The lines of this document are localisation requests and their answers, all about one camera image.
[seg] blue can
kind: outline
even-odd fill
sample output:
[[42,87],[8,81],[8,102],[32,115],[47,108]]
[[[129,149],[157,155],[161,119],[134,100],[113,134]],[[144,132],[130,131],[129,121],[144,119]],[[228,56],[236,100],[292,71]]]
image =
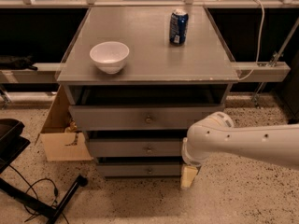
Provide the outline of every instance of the blue can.
[[188,18],[183,9],[176,9],[171,14],[169,40],[172,44],[182,45],[186,41]]

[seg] can lid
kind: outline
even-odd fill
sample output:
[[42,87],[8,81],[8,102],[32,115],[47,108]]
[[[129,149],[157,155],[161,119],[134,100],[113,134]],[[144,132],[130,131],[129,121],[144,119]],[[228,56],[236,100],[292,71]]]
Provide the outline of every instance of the can lid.
[[187,14],[187,12],[185,10],[183,10],[183,9],[175,9],[174,10],[174,14],[175,15],[179,15],[179,16],[184,16],[184,15]]

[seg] black chair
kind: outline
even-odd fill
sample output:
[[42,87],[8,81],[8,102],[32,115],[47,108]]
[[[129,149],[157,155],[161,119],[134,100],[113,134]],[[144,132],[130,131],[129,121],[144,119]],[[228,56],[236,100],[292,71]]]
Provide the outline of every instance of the black chair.
[[[21,137],[24,125],[15,119],[0,119],[0,174],[27,148],[29,140]],[[55,223],[79,186],[87,185],[87,179],[79,175],[56,208],[46,205],[27,193],[12,187],[0,178],[0,189],[18,202],[47,217],[47,224]]]

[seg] bowl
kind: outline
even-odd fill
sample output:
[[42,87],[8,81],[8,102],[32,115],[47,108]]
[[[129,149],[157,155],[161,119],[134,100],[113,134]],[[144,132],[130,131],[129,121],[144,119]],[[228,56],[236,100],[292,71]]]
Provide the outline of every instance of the bowl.
[[116,74],[126,65],[129,48],[121,42],[108,41],[91,49],[94,64],[108,74]]

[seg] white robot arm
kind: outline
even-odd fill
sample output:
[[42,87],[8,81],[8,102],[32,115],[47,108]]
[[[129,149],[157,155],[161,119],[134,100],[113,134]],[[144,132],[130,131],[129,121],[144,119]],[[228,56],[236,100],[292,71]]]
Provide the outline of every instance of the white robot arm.
[[299,170],[299,125],[234,128],[216,112],[194,123],[182,147],[183,160],[200,167],[211,152],[226,152]]

